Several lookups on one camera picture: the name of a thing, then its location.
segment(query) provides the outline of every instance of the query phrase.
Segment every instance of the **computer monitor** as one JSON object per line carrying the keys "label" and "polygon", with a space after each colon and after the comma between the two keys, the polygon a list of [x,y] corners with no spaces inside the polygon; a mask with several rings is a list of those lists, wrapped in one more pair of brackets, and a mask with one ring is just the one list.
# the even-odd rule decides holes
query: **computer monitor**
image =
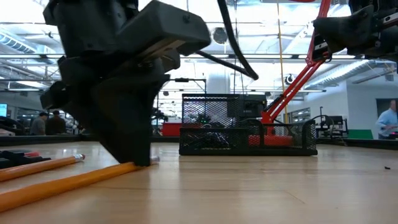
{"label": "computer monitor", "polygon": [[334,125],[343,125],[343,116],[329,116],[329,118],[325,119],[326,125],[330,126]]}
{"label": "computer monitor", "polygon": [[227,104],[228,117],[260,118],[264,105],[267,105],[266,95],[238,95],[237,101],[229,101]]}
{"label": "computer monitor", "polygon": [[7,104],[0,103],[0,116],[7,116]]}

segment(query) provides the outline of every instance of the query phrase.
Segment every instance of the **red robotic arm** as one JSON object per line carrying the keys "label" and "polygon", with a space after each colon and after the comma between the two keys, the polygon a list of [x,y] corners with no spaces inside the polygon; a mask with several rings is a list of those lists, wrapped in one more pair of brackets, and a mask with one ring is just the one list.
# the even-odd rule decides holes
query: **red robotic arm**
{"label": "red robotic arm", "polygon": [[[313,2],[314,0],[291,0],[295,2]],[[323,0],[320,6],[318,17],[326,17],[329,11],[331,0]],[[287,87],[283,94],[279,95],[267,108],[262,112],[261,122],[263,124],[273,123],[278,114],[285,108],[289,101],[297,94],[297,92],[304,86],[308,79],[314,74],[321,64],[329,58],[328,52],[321,52],[321,57],[314,58],[314,46],[316,31],[314,31],[308,50],[305,62],[307,66],[300,72],[292,84]]]}

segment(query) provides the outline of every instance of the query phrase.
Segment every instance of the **person in dark clothing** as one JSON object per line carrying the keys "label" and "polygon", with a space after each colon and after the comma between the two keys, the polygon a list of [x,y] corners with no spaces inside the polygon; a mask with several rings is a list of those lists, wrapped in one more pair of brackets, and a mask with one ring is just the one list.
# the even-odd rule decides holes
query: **person in dark clothing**
{"label": "person in dark clothing", "polygon": [[45,124],[45,133],[47,135],[63,134],[66,132],[66,122],[60,117],[59,111],[54,111],[54,117],[47,120]]}
{"label": "person in dark clothing", "polygon": [[45,121],[48,118],[48,114],[41,112],[39,117],[34,119],[32,126],[30,127],[30,135],[43,136],[45,135]]}

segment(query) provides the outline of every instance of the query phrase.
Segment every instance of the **red box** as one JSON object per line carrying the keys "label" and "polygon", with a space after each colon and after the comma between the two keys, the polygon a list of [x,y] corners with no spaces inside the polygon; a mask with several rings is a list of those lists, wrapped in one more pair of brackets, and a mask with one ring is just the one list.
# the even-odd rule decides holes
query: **red box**
{"label": "red box", "polygon": [[180,128],[182,123],[163,123],[162,134],[163,136],[180,136]]}

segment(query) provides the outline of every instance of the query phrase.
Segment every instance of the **ceiling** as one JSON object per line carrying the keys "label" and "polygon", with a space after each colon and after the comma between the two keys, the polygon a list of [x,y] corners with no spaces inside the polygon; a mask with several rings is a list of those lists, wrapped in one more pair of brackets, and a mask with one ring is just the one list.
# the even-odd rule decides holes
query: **ceiling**
{"label": "ceiling", "polygon": [[[150,0],[140,0],[139,8],[142,9]],[[161,0],[167,4],[188,10],[198,14],[206,22],[210,33],[218,27],[224,27],[217,1],[215,0]],[[178,70],[170,71],[172,78],[197,78],[203,79],[212,71],[223,70],[225,74],[231,77],[231,89],[235,90],[263,90],[282,88],[281,66],[279,61],[280,47],[283,55],[300,55],[299,59],[291,60],[289,57],[283,60],[283,77],[290,74],[297,76],[305,67],[304,58],[308,51],[308,46],[312,37],[313,27],[311,21],[316,18],[319,10],[320,1],[315,3],[294,3],[288,0],[279,0],[279,16],[277,0],[238,0],[236,10],[233,6],[229,7],[229,15],[233,21],[233,27],[237,30],[237,40],[239,46],[245,55],[250,55],[252,59],[249,63],[253,69],[259,74],[257,81],[252,81],[240,73],[231,69],[224,68],[221,65],[214,64],[203,58],[183,58],[181,67]],[[334,4],[331,6],[329,15],[333,17],[348,16],[350,10],[346,1],[333,1],[342,4]],[[2,35],[10,37],[18,41],[18,43],[31,49],[30,54],[63,54],[58,29],[55,26],[44,24],[42,11],[48,0],[3,0],[0,7],[0,54],[23,54],[21,49],[16,50],[10,46],[1,44]],[[278,17],[280,18],[281,40],[279,45],[279,26]],[[205,52],[213,55],[230,55],[233,54],[228,42],[225,44],[217,44],[215,41],[208,47],[203,49]],[[344,57],[345,51],[339,52],[337,55]],[[5,64],[4,60],[12,63],[21,69],[13,69],[13,75],[3,78],[21,78],[26,79],[45,79],[59,80],[60,74],[55,59],[42,60],[23,59],[23,58],[0,58],[0,71],[2,67],[9,69],[10,66]],[[354,60],[334,60],[332,63],[322,65],[313,77],[322,75],[323,73],[338,67],[341,64],[352,63]],[[383,77],[374,78],[364,82],[367,85],[378,85],[382,83]],[[44,85],[42,88],[49,86],[51,82],[40,82]],[[15,88],[39,88],[28,83],[18,84],[12,83]],[[176,104],[181,99],[182,91],[184,93],[202,92],[204,89],[203,82],[176,83],[169,82],[164,86],[169,95],[160,94],[159,102],[164,100],[168,104]]]}

